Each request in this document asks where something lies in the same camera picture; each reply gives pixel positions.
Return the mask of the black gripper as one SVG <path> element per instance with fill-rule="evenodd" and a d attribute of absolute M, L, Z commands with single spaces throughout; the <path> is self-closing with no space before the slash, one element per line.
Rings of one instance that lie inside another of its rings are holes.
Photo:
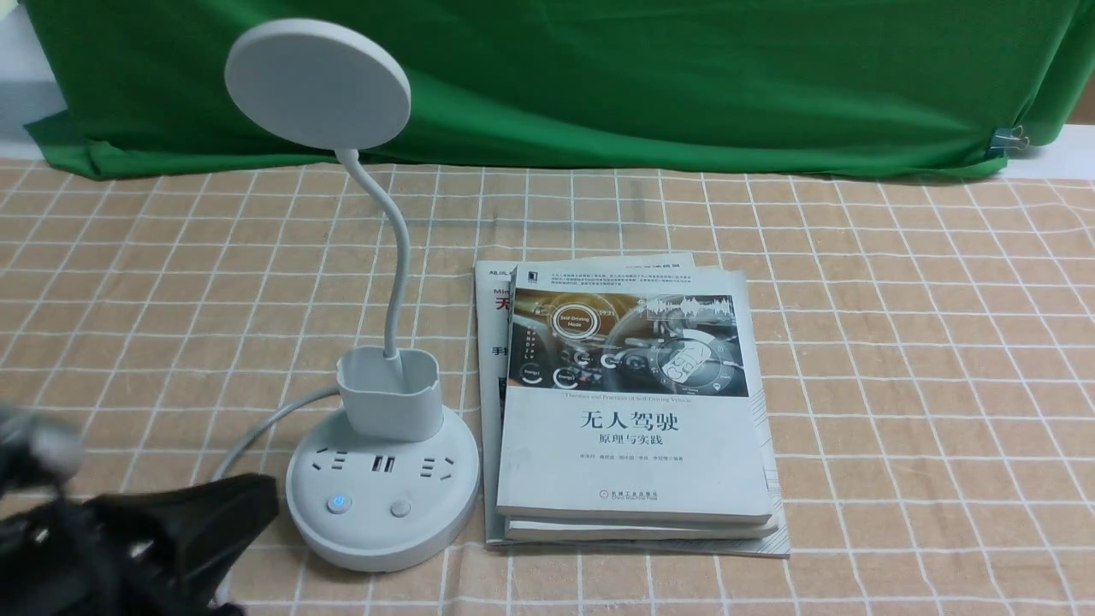
<path fill-rule="evenodd" d="M 4 615 L 242 615 L 216 593 L 279 514 L 273 477 L 79 502 L 84 458 L 74 426 L 3 406 L 3 495 L 51 489 L 3 519 Z"/>

